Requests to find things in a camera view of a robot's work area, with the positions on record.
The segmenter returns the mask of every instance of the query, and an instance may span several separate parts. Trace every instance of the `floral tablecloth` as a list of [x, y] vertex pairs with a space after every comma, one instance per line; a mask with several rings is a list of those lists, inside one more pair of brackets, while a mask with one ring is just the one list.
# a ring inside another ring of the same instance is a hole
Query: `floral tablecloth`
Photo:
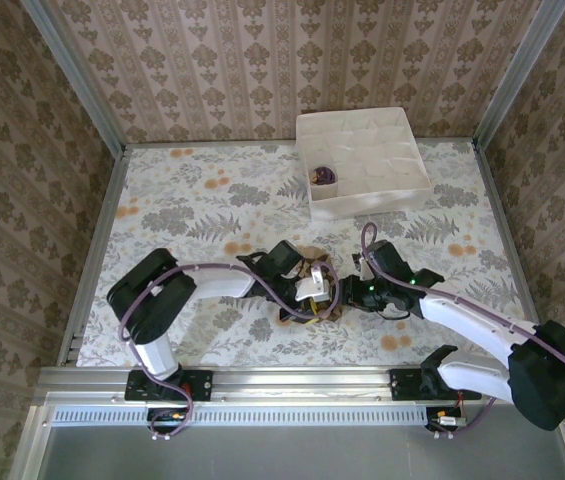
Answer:
[[[78, 365], [133, 365], [105, 297], [153, 249], [169, 248], [181, 264], [228, 261], [287, 239], [326, 250], [346, 276], [370, 218], [414, 270], [428, 267], [447, 288], [523, 317], [470, 142], [420, 140], [418, 148], [435, 186], [425, 208], [332, 222], [310, 220], [293, 142], [134, 150]], [[413, 316], [392, 322], [347, 309], [336, 322], [310, 326], [276, 317], [263, 299], [208, 299], [187, 305], [169, 338], [184, 365], [417, 364], [445, 343], [477, 349]]]

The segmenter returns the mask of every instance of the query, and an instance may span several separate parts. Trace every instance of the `purple cable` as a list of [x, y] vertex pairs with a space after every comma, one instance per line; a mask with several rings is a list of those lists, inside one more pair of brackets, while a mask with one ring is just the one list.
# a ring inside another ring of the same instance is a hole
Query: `purple cable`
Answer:
[[378, 275], [385, 278], [389, 282], [395, 283], [396, 285], [400, 285], [401, 287], [410, 288], [411, 290], [417, 290], [419, 292], [429, 293], [429, 294], [432, 294], [432, 295], [438, 295], [440, 297], [448, 298], [449, 300], [452, 300], [455, 303], [459, 303], [461, 305], [464, 305], [465, 307], [470, 308], [474, 312], [477, 312], [481, 315], [484, 315], [485, 317], [493, 320], [494, 322], [497, 322], [500, 325], [508, 328], [510, 331], [515, 332], [515, 333], [519, 333], [523, 337], [535, 342], [536, 344], [538, 344], [540, 347], [542, 347], [544, 350], [549, 352], [551, 355], [553, 355], [555, 358], [560, 360], [565, 365], [565, 356], [561, 352], [557, 351], [555, 348], [553, 348], [551, 345], [549, 345], [545, 341], [537, 338], [535, 335], [533, 335], [533, 334], [527, 332], [526, 330], [518, 327], [514, 323], [509, 322], [508, 320], [502, 318], [500, 315], [497, 315], [493, 312], [490, 312], [490, 311], [486, 310], [485, 308], [481, 307], [480, 305], [478, 305], [474, 302], [471, 302], [470, 300], [467, 300], [465, 298], [454, 295], [452, 293], [445, 292], [445, 291], [442, 291], [442, 290], [437, 290], [435, 288], [426, 288], [426, 287], [422, 287], [420, 285], [411, 285], [410, 283], [403, 282], [402, 280], [398, 280], [397, 278], [394, 278], [394, 277], [384, 273], [382, 271], [382, 269], [380, 268], [380, 266], [377, 263], [375, 263], [373, 261], [373, 259], [371, 259], [370, 256], [369, 256], [369, 250], [368, 250], [368, 246], [366, 244], [366, 231], [369, 228], [373, 229], [373, 237], [371, 238], [371, 244], [373, 244], [373, 242], [375, 242], [375, 237], [377, 236], [377, 233], [378, 233], [378, 226], [375, 223], [368, 222], [366, 225], [364, 225], [364, 228], [362, 229], [361, 239], [360, 239], [360, 242], [362, 244], [362, 253], [364, 255], [364, 259], [367, 261], [369, 266]]
[[[318, 318], [328, 318], [329, 315], [331, 314], [331, 312], [333, 311], [333, 309], [338, 305], [338, 302], [340, 300], [340, 282], [338, 281], [338, 276], [337, 276], [337, 273], [335, 272], [335, 269], [331, 265], [329, 265], [328, 263], [318, 261], [318, 262], [315, 262], [313, 265], [317, 265], [319, 267], [325, 267], [329, 271], [331, 276], [333, 277], [333, 283], [335, 284], [335, 294], [334, 294], [333, 301], [331, 302], [329, 307], [324, 312], [317, 314]], [[173, 436], [177, 435], [186, 426], [187, 423], [189, 423], [189, 421], [191, 420], [191, 415], [193, 414], [193, 399], [184, 389], [178, 387], [177, 385], [172, 385], [170, 383], [163, 382], [162, 380], [158, 379], [155, 375], [153, 375], [151, 372], [149, 372], [148, 368], [146, 368], [146, 366], [142, 363], [142, 359], [140, 357], [140, 354], [138, 353], [137, 349], [135, 348], [135, 345], [133, 344], [131, 337], [124, 335], [124, 329], [126, 328], [126, 324], [129, 322], [131, 315], [133, 315], [133, 312], [135, 312], [135, 310], [144, 301], [144, 299], [147, 296], [149, 296], [149, 294], [151, 293], [151, 290], [153, 290], [153, 288], [155, 288], [158, 285], [161, 285], [162, 282], [164, 282], [166, 279], [172, 277], [176, 273], [184, 272], [184, 271], [188, 271], [188, 270], [198, 270], [198, 269], [199, 270], [203, 270], [203, 269], [236, 270], [238, 272], [245, 273], [245, 274], [251, 276], [260, 285], [262, 285], [262, 287], [264, 287], [264, 289], [271, 295], [271, 297], [273, 297], [273, 299], [276, 301], [276, 303], [278, 305], [280, 305], [280, 307], [282, 307], [284, 310], [289, 312], [291, 315], [293, 315], [294, 317], [303, 318], [305, 320], [311, 320], [311, 319], [316, 317], [315, 314], [305, 314], [305, 313], [301, 313], [301, 312], [296, 312], [293, 308], [288, 306], [284, 302], [284, 300], [282, 300], [273, 291], [273, 289], [264, 281], [264, 279], [262, 279], [262, 277], [253, 273], [248, 268], [242, 267], [240, 265], [231, 265], [231, 264], [228, 264], [228, 263], [199, 263], [199, 264], [194, 264], [194, 265], [181, 265], [181, 266], [174, 267], [174, 268], [164, 272], [162, 275], [160, 275], [158, 278], [156, 278], [153, 282], [151, 282], [142, 291], [142, 293], [140, 293], [140, 295], [138, 295], [138, 297], [133, 301], [133, 303], [131, 304], [129, 309], [124, 313], [124, 316], [120, 319], [120, 326], [118, 328], [118, 338], [121, 342], [127, 343], [129, 345], [129, 347], [131, 348], [131, 352], [133, 352], [133, 355], [135, 356], [135, 358], [137, 359], [137, 361], [140, 365], [140, 368], [142, 369], [144, 374], [149, 379], [151, 379], [152, 382], [154, 382], [154, 383], [156, 383], [156, 384], [158, 384], [162, 387], [173, 390], [174, 392], [179, 393], [180, 395], [182, 395], [185, 398], [185, 400], [187, 402], [188, 408], [187, 408], [186, 415], [184, 416], [184, 420], [182, 420], [182, 422], [176, 428], [174, 428], [171, 432], [169, 432], [167, 434], [158, 433], [154, 429], [154, 421], [151, 422], [151, 433], [153, 433], [153, 435], [159, 436], [159, 437], [173, 437]]]

